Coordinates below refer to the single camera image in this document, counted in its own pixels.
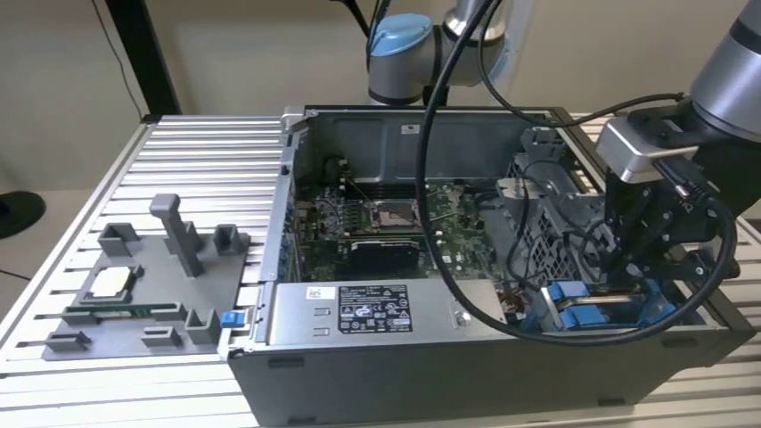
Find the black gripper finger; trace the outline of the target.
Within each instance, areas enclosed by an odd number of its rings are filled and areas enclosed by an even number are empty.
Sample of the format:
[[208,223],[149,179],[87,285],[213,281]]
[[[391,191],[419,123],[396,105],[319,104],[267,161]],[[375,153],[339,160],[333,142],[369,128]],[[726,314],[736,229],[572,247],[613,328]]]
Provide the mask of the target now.
[[652,245],[638,256],[638,284],[661,284],[682,281],[704,284],[718,267],[722,240],[714,238],[686,251],[678,244],[666,249],[664,245]]
[[656,235],[645,223],[654,207],[654,189],[648,184],[629,184],[618,177],[605,182],[605,222],[610,228],[613,249],[602,262],[609,281],[620,281],[630,263],[650,259],[658,251]]

